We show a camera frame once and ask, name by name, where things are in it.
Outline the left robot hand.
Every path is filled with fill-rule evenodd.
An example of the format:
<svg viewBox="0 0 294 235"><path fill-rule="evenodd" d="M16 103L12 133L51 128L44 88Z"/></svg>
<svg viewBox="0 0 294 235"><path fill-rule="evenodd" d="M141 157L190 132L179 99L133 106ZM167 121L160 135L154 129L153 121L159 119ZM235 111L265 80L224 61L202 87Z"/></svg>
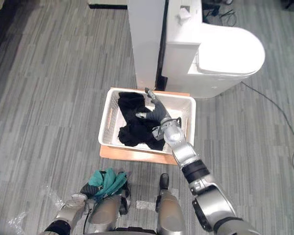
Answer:
<svg viewBox="0 0 294 235"><path fill-rule="evenodd" d="M92 199L94 201L101 200L103 198L102 195L103 186L93 186L86 183L82 189L80 190L81 194L87 196L88 199Z"/></svg>

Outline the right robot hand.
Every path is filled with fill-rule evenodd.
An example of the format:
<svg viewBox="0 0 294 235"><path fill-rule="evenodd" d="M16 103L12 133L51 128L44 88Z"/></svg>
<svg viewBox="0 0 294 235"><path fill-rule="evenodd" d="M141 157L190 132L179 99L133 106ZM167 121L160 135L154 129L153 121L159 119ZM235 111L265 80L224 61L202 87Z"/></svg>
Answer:
<svg viewBox="0 0 294 235"><path fill-rule="evenodd" d="M154 104L155 108L153 111L148 113L138 112L135 114L137 118L140 119L148 119L153 121L162 122L162 120L168 118L170 119L171 116L167 112L165 106L158 98L158 96L149 88L145 88L145 93L151 98L151 102Z"/></svg>

